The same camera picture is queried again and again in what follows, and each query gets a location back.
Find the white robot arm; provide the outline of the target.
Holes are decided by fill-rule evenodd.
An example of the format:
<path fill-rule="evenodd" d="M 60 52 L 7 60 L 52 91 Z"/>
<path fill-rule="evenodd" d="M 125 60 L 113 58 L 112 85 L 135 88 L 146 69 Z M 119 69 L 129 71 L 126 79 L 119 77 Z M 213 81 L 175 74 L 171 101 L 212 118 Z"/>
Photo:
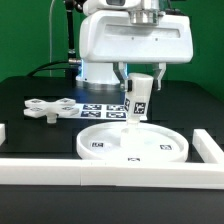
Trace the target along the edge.
<path fill-rule="evenodd" d="M 83 13 L 77 81 L 88 88 L 125 88 L 129 64 L 151 64 L 160 89 L 168 64 L 193 57 L 189 17 L 160 0 L 87 0 Z"/>

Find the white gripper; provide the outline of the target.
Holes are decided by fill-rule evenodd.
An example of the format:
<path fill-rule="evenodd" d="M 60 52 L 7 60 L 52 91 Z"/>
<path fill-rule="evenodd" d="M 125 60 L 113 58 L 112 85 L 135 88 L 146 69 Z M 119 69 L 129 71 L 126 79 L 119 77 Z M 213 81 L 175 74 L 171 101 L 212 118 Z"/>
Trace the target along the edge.
<path fill-rule="evenodd" d="M 81 24 L 80 56 L 89 62 L 113 63 L 123 92 L 132 90 L 126 63 L 155 63 L 153 87 L 161 90 L 165 63 L 187 63 L 193 57 L 187 16 L 164 15 L 157 26 L 132 24 L 127 11 L 100 10 Z"/>

